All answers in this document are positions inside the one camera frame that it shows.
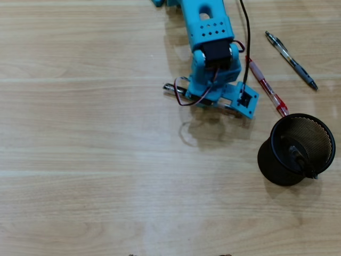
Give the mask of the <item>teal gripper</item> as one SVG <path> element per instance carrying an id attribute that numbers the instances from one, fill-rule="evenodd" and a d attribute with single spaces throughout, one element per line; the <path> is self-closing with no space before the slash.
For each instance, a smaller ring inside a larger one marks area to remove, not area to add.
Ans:
<path id="1" fill-rule="evenodd" d="M 197 84 L 188 80 L 185 99 L 189 100 L 186 106 L 232 108 L 231 100 L 225 97 L 229 83 L 208 82 L 207 85 Z"/>

